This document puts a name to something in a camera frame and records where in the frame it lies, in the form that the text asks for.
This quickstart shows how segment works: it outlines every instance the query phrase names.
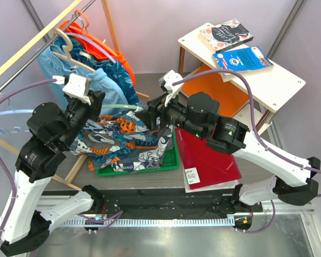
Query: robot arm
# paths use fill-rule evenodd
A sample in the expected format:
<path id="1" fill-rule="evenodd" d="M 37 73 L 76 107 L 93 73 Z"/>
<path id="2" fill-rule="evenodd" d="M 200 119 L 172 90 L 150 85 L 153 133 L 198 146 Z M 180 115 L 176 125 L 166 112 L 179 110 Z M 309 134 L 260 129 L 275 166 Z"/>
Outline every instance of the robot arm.
<path id="1" fill-rule="evenodd" d="M 17 197 L 0 238 L 6 256 L 37 249 L 60 224 L 78 213 L 98 211 L 104 204 L 97 189 L 85 186 L 57 206 L 42 212 L 35 210 L 46 185 L 65 159 L 62 152 L 70 150 L 88 119 L 98 119 L 105 97 L 104 92 L 89 90 L 90 80 L 75 73 L 56 79 L 58 84 L 66 84 L 63 92 L 69 104 L 65 112 L 55 103 L 41 104 L 27 121 L 33 136 L 22 147 L 16 161 Z M 11 197 L 0 217 L 0 227 L 10 202 Z"/>
<path id="2" fill-rule="evenodd" d="M 317 196 L 318 183 L 313 172 L 301 169 L 265 149 L 249 128 L 229 117 L 219 115 L 219 102 L 203 92 L 188 98 L 187 106 L 178 102 L 177 94 L 183 84 L 173 86 L 182 77 L 174 71 L 163 76 L 159 83 L 165 91 L 162 96 L 148 102 L 148 109 L 136 113 L 151 130 L 160 125 L 173 124 L 200 139 L 207 139 L 207 146 L 220 153 L 249 160 L 270 171 L 274 176 L 251 185 L 238 185 L 233 199 L 252 206 L 264 200 L 280 199 L 291 205 L 305 205 Z M 320 168 L 319 159 L 303 159 L 289 154 L 266 142 L 271 149 L 304 167 Z"/>

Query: white label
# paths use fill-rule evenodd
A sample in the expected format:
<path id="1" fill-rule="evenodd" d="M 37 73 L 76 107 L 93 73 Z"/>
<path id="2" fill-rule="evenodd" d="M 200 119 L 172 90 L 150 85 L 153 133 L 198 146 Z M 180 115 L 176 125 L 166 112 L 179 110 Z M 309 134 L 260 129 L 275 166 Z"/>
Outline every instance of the white label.
<path id="1" fill-rule="evenodd" d="M 259 58 L 259 59 L 264 58 L 264 55 L 259 48 L 251 47 L 251 50 L 257 56 L 257 58 Z"/>
<path id="2" fill-rule="evenodd" d="M 196 168 L 185 169 L 185 172 L 186 172 L 189 185 L 200 183 L 200 178 L 198 177 Z"/>

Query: gray floor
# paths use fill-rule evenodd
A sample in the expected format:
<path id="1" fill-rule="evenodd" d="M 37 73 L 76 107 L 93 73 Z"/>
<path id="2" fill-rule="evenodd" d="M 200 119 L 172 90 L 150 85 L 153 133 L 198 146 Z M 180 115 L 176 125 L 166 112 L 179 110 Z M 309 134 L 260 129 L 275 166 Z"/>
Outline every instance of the gray floor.
<path id="1" fill-rule="evenodd" d="M 151 74 L 136 74 L 137 91 L 150 95 L 150 100 L 160 96 L 163 91 L 158 84 L 158 80 L 163 76 L 163 73 Z M 185 102 L 186 98 L 181 95 L 180 102 Z M 146 99 L 141 99 L 143 104 L 146 104 Z M 262 134 L 262 137 L 269 141 L 267 132 Z M 65 178 L 69 173 L 77 156 L 71 153 L 66 153 L 67 158 L 59 166 L 57 175 Z M 254 183 L 271 177 L 271 173 L 250 163 L 246 160 L 236 158 L 236 162 L 242 174 L 241 183 Z M 117 177 L 98 177 L 94 172 L 89 171 L 88 162 L 82 166 L 80 172 L 73 180 L 73 184 L 79 187 L 85 185 L 93 185 L 98 189 L 126 189 L 126 188 L 155 188 L 155 187 L 184 187 L 184 178 L 182 168 L 177 170 L 152 172 L 144 174 L 135 174 L 128 176 Z M 69 190 L 70 188 L 57 182 L 51 181 L 47 190 Z"/>
<path id="2" fill-rule="evenodd" d="M 252 229 L 263 228 L 268 216 L 255 216 Z M 277 215 L 264 232 L 244 235 L 230 227 L 114 228 L 84 234 L 83 228 L 59 228 L 37 252 L 38 257 L 312 257 L 300 215 Z"/>

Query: wooden table leg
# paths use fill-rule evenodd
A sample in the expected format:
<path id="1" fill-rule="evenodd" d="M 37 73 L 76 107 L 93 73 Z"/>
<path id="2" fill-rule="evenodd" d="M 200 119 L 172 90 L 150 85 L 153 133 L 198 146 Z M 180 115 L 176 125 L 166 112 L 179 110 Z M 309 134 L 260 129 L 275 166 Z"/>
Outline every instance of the wooden table leg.
<path id="1" fill-rule="evenodd" d="M 179 60 L 178 60 L 178 73 L 180 75 L 183 74 L 185 52 L 186 52 L 185 49 L 183 47 L 180 47 L 180 56 L 179 56 Z"/>

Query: orange cloth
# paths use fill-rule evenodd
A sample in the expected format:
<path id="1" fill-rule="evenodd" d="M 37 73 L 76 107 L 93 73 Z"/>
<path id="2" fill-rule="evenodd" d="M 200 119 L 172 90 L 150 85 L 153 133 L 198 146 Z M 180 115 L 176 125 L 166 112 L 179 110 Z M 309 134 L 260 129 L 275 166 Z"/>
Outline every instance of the orange cloth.
<path id="1" fill-rule="evenodd" d="M 65 22 L 63 22 L 60 25 L 60 29 L 62 29 L 67 23 L 69 22 L 69 20 L 66 20 Z M 127 60 L 125 59 L 125 57 L 122 55 L 121 52 L 112 50 L 109 46 L 107 46 L 106 44 L 104 44 L 101 40 L 97 39 L 96 37 L 87 34 L 84 30 L 82 32 L 80 25 L 78 25 L 77 23 L 73 22 L 71 26 L 69 26 L 69 28 L 66 29 L 65 31 L 66 33 L 76 33 L 79 35 L 83 35 L 87 38 L 89 38 L 90 40 L 92 40 L 93 42 L 95 42 L 96 44 L 98 44 L 100 47 L 102 47 L 106 52 L 108 52 L 115 60 L 118 60 L 123 67 L 127 70 L 129 76 L 131 77 L 133 86 L 135 88 L 135 76 L 134 73 L 130 67 L 130 65 L 128 64 Z M 78 37 L 74 37 L 81 45 L 84 46 L 85 50 L 87 53 L 93 55 L 98 61 L 106 61 L 108 60 L 108 57 L 106 57 L 103 53 L 101 53 L 98 49 L 95 48 L 95 46 L 92 46 L 90 43 L 86 42 L 83 39 L 80 39 Z"/>
<path id="2" fill-rule="evenodd" d="M 195 74 L 208 71 L 207 65 L 202 65 Z M 220 74 L 210 73 L 205 76 L 185 82 L 182 91 L 187 96 L 197 92 L 205 92 L 220 102 L 220 115 L 233 117 L 235 113 L 248 101 L 248 95 L 238 89 L 231 82 L 223 82 Z"/>

